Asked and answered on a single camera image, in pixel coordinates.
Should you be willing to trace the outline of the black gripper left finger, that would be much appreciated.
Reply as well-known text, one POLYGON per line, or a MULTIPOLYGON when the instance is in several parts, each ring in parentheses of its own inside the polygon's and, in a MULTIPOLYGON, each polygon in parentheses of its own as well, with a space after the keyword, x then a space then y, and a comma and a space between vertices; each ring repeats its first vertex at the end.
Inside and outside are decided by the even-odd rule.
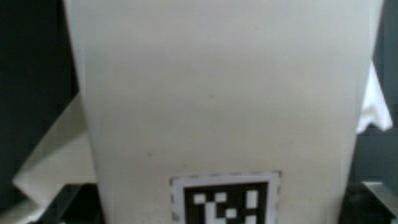
POLYGON ((104 224, 95 184, 67 184, 33 224, 104 224))

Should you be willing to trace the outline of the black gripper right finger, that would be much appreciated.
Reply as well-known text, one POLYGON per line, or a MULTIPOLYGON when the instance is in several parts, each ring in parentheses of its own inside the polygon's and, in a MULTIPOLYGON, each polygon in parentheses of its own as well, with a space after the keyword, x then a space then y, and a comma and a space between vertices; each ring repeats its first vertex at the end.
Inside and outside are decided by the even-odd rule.
POLYGON ((348 185, 341 224, 398 224, 398 195, 382 182, 348 185))

